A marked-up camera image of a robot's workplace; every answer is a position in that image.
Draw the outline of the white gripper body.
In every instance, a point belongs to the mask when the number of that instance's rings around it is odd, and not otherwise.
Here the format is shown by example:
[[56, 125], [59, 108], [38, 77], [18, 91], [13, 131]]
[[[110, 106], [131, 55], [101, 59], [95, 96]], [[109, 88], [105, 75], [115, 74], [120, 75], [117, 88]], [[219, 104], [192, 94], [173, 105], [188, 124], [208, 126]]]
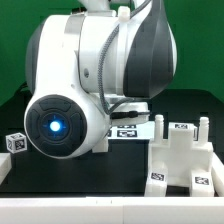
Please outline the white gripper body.
[[149, 120], [146, 102], [129, 102], [118, 106], [110, 115], [112, 126], [137, 125]]

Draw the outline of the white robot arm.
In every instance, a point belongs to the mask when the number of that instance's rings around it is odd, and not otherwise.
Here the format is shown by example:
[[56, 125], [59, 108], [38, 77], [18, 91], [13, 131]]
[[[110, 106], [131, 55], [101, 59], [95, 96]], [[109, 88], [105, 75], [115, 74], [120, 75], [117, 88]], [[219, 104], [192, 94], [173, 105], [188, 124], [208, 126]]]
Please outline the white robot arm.
[[173, 79], [177, 50], [163, 0], [79, 0], [85, 9], [51, 15], [32, 34], [24, 114], [31, 144], [56, 159], [98, 149], [112, 125], [136, 117], [130, 106]]

